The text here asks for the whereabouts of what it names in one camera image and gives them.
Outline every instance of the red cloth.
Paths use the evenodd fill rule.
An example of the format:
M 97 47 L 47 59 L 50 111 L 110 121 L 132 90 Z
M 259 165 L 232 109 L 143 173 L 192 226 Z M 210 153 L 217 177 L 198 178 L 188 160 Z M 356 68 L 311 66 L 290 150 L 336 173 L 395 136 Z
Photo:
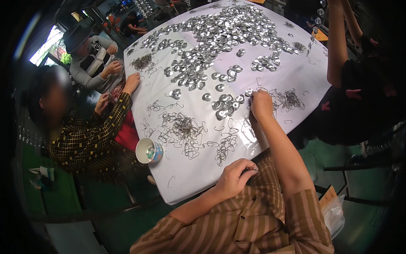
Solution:
M 114 140 L 123 147 L 135 152 L 135 147 L 137 147 L 140 138 L 138 137 L 137 130 L 135 129 L 134 118 L 131 110 L 125 116 L 123 126 L 119 130 L 119 133 Z

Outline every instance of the plastic sheet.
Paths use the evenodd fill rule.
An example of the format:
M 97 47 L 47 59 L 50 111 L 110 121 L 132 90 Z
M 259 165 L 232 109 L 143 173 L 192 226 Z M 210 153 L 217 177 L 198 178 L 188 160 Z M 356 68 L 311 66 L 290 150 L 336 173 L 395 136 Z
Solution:
M 218 1 L 212 4 L 194 9 L 193 14 L 186 12 L 179 15 L 164 24 L 153 29 L 138 40 L 138 45 L 134 52 L 127 56 L 124 54 L 125 73 L 128 77 L 135 72 L 130 63 L 151 53 L 150 48 L 140 48 L 141 42 L 144 41 L 150 33 L 166 27 L 170 24 L 180 23 L 188 20 L 192 16 L 214 14 L 221 12 L 222 8 L 211 8 L 212 5 L 219 4 L 223 7 L 231 6 L 233 2 Z M 237 4 L 251 4 L 248 1 L 240 1 Z M 298 41 L 303 45 L 310 42 L 310 34 L 294 25 L 295 29 L 290 29 L 283 24 L 288 21 L 284 17 L 265 9 L 259 5 L 254 5 L 263 9 L 264 13 L 276 24 L 276 31 L 279 37 L 293 42 Z M 195 47 L 198 42 L 193 38 L 192 32 L 171 32 L 169 35 L 162 35 L 162 39 L 184 40 L 188 46 L 184 50 Z M 190 158 L 185 154 L 184 147 L 178 144 L 163 144 L 164 157 L 157 164 L 151 164 L 150 169 L 157 183 L 157 187 L 168 204 L 176 204 L 186 198 L 189 198 L 200 191 L 214 185 L 220 177 L 223 168 L 239 158 L 252 159 L 265 150 L 268 144 L 259 131 L 257 123 L 250 118 L 249 98 L 245 97 L 244 104 L 234 112 L 232 117 L 218 121 L 216 111 L 212 109 L 211 102 L 218 100 L 221 94 L 231 94 L 233 97 L 239 94 L 245 94 L 247 88 L 257 89 L 278 89 L 278 92 L 286 90 L 296 90 L 296 95 L 305 104 L 304 110 L 295 108 L 290 112 L 278 109 L 276 119 L 282 126 L 283 130 L 288 133 L 301 123 L 316 108 L 325 92 L 330 87 L 326 80 L 327 57 L 325 56 L 320 42 L 313 45 L 309 58 L 306 54 L 289 54 L 282 52 L 280 54 L 281 64 L 277 71 L 270 72 L 253 72 L 250 69 L 251 62 L 257 56 L 269 55 L 272 53 L 268 48 L 262 46 L 250 46 L 248 43 L 232 46 L 231 52 L 223 52 L 218 55 L 214 65 L 206 70 L 204 74 L 208 75 L 206 86 L 203 90 L 195 89 L 188 91 L 186 87 L 179 87 L 177 83 L 171 83 L 171 79 L 179 74 L 175 72 L 172 76 L 166 77 L 164 69 L 171 66 L 173 60 L 180 60 L 178 54 L 171 54 L 172 48 L 168 47 L 159 50 L 153 54 L 152 64 L 144 69 L 141 74 L 141 83 L 132 95 L 133 105 L 132 112 L 134 115 L 135 125 L 140 138 L 150 137 L 158 139 L 159 131 L 162 131 L 163 112 L 182 113 L 188 117 L 194 118 L 199 125 L 203 125 L 207 131 L 202 132 L 199 144 L 207 142 L 219 142 L 230 133 L 230 128 L 235 128 L 238 132 L 236 146 L 228 152 L 227 159 L 219 163 L 216 160 L 218 156 L 218 147 L 216 144 L 205 145 L 204 148 L 198 149 L 198 156 Z M 236 56 L 239 49 L 245 49 L 246 53 L 242 57 Z M 316 63 L 309 64 L 309 59 Z M 230 66 L 240 65 L 243 71 L 238 73 L 235 82 L 220 82 L 218 79 L 213 80 L 212 74 L 220 72 L 226 74 Z M 219 92 L 215 89 L 216 85 L 223 83 L 225 89 Z M 179 100 L 168 97 L 169 92 L 180 88 L 182 96 Z M 210 102 L 202 99 L 205 93 L 210 93 L 212 98 Z M 148 106 L 156 102 L 160 107 L 148 110 Z
M 333 199 L 323 209 L 324 222 L 330 231 L 331 239 L 334 239 L 343 229 L 346 222 L 343 212 L 344 195 Z

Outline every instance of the wooden board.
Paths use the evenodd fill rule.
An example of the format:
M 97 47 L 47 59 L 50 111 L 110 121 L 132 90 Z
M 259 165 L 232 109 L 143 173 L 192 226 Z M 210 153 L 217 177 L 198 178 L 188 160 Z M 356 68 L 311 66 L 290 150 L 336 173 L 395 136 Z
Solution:
M 337 194 L 335 193 L 335 190 L 333 186 L 331 185 L 330 188 L 327 190 L 327 192 L 323 195 L 323 197 L 319 200 L 320 206 L 322 209 L 330 203 L 333 199 L 337 197 Z
M 258 3 L 258 4 L 265 3 L 265 0 L 248 0 L 248 1 L 253 2 L 253 3 Z
M 327 35 L 325 35 L 320 29 L 318 29 L 317 34 L 315 35 L 315 38 L 318 41 L 328 41 Z

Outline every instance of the gray sweater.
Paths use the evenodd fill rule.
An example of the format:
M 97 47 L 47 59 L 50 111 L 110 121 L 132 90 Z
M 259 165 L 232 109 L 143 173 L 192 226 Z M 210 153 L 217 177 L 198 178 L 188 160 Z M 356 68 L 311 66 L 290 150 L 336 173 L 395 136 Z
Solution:
M 110 45 L 114 45 L 117 47 L 117 43 L 115 43 L 112 40 L 105 39 L 100 36 L 93 36 L 89 39 L 89 47 L 88 47 L 88 53 L 90 54 L 91 51 L 94 53 L 96 52 L 95 49 L 98 50 L 98 54 L 96 55 L 97 58 L 99 58 L 99 55 L 105 55 L 105 50 L 110 47 Z M 88 56 L 85 57 L 80 57 L 75 55 L 74 53 L 71 54 L 71 67 L 70 67 L 70 72 L 72 77 L 81 85 L 83 85 L 87 89 L 91 90 L 96 90 L 99 93 L 109 93 L 111 92 L 117 84 L 121 81 L 123 78 L 123 72 L 119 74 L 110 74 L 106 79 L 103 79 L 100 76 L 100 73 L 94 77 L 89 75 L 85 69 L 83 69 L 83 65 L 81 67 L 81 63 L 87 58 Z M 102 65 L 103 57 L 99 59 L 99 61 L 95 61 L 96 64 Z M 111 63 L 112 57 L 108 59 L 106 62 L 106 65 Z

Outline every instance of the cap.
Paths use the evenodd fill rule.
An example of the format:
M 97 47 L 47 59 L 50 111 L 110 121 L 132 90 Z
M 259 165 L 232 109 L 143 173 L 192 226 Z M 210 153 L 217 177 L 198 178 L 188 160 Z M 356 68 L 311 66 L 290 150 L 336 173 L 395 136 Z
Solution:
M 77 50 L 92 34 L 91 28 L 76 25 L 66 31 L 62 37 L 66 46 L 66 53 L 71 54 Z

